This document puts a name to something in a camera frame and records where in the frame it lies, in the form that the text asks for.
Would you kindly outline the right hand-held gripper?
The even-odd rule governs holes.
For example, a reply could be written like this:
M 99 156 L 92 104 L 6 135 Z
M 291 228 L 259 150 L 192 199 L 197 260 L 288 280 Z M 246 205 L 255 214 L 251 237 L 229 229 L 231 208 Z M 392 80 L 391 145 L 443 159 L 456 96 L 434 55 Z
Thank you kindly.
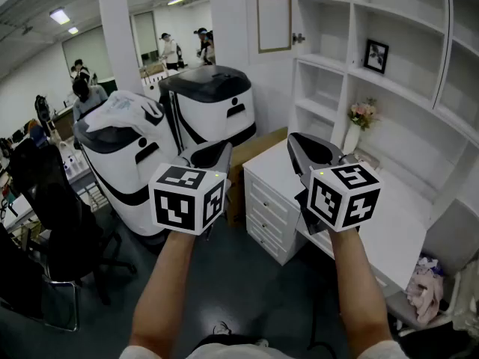
M 372 219 L 382 179 L 369 164 L 303 132 L 288 135 L 287 151 L 305 187 L 299 202 L 306 224 L 315 224 L 317 218 L 330 230 L 342 232 Z

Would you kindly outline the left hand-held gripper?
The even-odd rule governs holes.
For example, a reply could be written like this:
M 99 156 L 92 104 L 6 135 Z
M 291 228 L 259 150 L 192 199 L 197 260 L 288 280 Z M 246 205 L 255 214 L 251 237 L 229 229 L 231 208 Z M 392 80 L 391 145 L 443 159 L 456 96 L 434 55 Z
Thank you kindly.
M 153 224 L 195 236 L 207 230 L 224 212 L 232 152 L 230 142 L 207 141 L 160 164 L 148 183 Z

